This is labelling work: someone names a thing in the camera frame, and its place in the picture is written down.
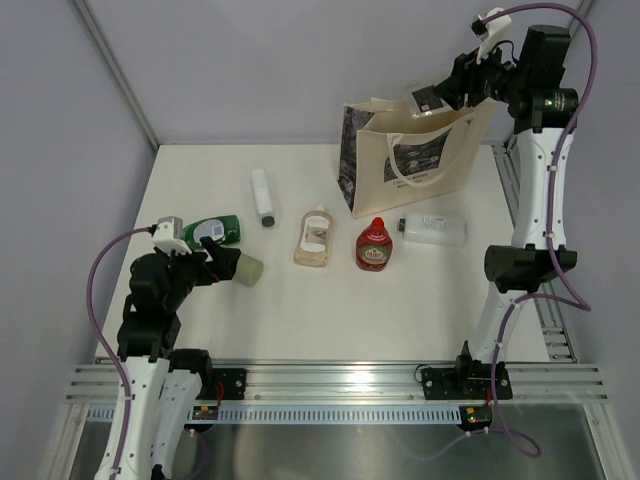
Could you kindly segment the black labelled pouch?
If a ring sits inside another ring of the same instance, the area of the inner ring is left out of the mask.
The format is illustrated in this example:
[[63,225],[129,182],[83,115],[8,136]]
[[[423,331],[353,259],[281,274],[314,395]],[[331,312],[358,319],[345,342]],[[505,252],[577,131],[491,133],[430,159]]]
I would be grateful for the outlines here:
[[409,100],[414,117],[442,113],[448,109],[445,102],[436,94],[434,85],[412,86],[409,89]]

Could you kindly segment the green bottle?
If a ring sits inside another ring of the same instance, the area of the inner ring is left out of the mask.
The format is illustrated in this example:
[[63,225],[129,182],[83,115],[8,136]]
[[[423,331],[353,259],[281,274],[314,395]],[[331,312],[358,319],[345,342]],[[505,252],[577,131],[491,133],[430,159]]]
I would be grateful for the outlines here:
[[193,251],[203,250],[200,240],[210,237],[219,245],[228,246],[241,241],[241,224],[237,215],[222,215],[198,220],[187,225],[182,239]]

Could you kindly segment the white tube bottle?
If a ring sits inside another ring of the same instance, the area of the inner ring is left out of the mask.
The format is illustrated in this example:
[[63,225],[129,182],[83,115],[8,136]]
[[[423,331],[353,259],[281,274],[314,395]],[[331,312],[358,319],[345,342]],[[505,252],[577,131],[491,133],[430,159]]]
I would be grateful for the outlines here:
[[251,188],[254,198],[254,206],[261,225],[271,228],[276,223],[275,210],[270,195],[268,179],[263,169],[254,169],[251,172]]

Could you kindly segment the clear amber soap bottle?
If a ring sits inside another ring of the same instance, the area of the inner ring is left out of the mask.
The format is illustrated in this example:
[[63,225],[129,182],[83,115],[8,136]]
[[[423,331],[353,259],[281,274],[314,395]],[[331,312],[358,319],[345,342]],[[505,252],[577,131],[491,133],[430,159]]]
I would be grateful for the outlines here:
[[327,266],[333,225],[334,219],[324,204],[319,204],[302,217],[293,257],[297,265],[312,268]]

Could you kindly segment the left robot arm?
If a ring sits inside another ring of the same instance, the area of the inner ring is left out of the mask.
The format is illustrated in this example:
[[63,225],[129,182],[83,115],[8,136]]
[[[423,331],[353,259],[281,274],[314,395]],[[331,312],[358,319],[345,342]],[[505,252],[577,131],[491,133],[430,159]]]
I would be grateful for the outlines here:
[[205,350],[175,346],[179,307],[195,287],[231,279],[223,259],[239,259],[239,250],[211,239],[207,252],[181,239],[153,243],[130,267],[117,346],[107,350],[119,387],[98,479],[172,478],[185,425],[206,416],[193,411],[195,402],[212,402],[208,416],[218,419],[223,401],[245,397],[246,369],[216,366]]

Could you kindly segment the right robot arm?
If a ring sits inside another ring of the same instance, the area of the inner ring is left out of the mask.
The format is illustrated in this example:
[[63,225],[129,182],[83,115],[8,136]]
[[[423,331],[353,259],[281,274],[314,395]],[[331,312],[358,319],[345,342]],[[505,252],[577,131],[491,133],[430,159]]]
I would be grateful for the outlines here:
[[482,40],[458,56],[434,89],[449,107],[503,102],[514,121],[520,154],[520,186],[514,233],[508,246],[491,245],[484,257],[490,283],[479,323],[451,368],[422,367],[428,400],[510,399],[506,347],[519,308],[540,297],[541,285],[573,269],[577,254],[566,246],[563,188],[579,96],[563,89],[564,60],[571,41],[562,27],[534,25],[520,56],[504,61],[499,51],[508,29],[504,18],[478,20]]

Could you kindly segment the canvas tote bag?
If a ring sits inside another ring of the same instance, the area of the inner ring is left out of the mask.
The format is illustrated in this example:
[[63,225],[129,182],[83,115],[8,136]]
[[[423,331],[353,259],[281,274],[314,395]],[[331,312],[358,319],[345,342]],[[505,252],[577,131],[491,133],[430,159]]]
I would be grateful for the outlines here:
[[354,218],[466,186],[495,103],[423,117],[404,101],[343,107],[338,185]]

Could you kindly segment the pale green cylinder container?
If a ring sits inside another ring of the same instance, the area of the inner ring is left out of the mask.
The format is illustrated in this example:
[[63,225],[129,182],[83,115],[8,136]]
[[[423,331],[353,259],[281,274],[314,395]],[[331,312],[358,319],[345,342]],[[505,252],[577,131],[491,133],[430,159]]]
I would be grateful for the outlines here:
[[263,269],[262,261],[241,253],[236,263],[234,280],[246,287],[253,287],[261,278]]

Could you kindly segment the clear flat bottle black cap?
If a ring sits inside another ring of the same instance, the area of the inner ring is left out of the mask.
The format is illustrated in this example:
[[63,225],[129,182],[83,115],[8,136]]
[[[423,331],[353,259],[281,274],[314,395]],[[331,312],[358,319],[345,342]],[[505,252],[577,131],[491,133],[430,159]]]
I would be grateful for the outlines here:
[[398,220],[398,231],[405,241],[462,247],[467,240],[466,221],[455,215],[409,212]]

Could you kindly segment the red Fairy dish soap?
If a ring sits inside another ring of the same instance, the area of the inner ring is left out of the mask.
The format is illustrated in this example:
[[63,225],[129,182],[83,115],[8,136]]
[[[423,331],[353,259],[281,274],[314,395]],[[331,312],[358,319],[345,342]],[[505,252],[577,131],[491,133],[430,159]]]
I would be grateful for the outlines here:
[[375,217],[356,240],[357,266],[365,271],[382,271],[390,261],[393,241],[381,217]]

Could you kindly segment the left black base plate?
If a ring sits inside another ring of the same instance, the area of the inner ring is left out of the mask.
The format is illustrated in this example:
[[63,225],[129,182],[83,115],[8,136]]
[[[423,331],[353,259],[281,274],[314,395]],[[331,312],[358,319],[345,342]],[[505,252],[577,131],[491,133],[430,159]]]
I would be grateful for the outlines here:
[[245,398],[247,370],[212,368],[200,375],[202,387],[197,400],[239,401]]

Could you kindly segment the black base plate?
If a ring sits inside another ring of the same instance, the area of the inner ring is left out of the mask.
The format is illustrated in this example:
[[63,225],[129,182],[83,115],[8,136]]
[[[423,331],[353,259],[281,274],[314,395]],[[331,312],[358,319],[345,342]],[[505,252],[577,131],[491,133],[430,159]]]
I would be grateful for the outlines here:
[[496,366],[494,379],[491,376],[491,366],[482,363],[472,366],[465,373],[456,367],[419,365],[416,375],[426,400],[486,401],[493,398],[511,400],[514,397],[503,362]]
[[212,368],[200,375],[202,387],[197,400],[239,401],[245,398],[247,370]]

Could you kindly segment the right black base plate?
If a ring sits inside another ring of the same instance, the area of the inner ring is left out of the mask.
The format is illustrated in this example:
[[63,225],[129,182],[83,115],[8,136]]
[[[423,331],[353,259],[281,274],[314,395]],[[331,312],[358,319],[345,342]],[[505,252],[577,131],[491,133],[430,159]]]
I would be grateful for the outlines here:
[[419,365],[416,375],[426,400],[486,401],[493,398],[511,400],[514,397],[503,362],[496,366],[494,379],[491,376],[491,366],[482,363],[472,366],[465,373],[456,367]]

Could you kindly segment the aluminium front rail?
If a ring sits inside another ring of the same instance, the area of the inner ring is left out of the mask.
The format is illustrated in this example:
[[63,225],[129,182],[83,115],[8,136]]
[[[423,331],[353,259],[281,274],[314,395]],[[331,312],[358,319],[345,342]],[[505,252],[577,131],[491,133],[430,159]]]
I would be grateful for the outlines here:
[[[407,363],[256,363],[247,371],[247,403],[391,404],[424,400],[423,388]],[[575,363],[511,363],[513,401],[525,404],[604,404],[608,395],[596,366]],[[75,368],[65,395],[69,404],[116,400],[118,375],[109,364]]]

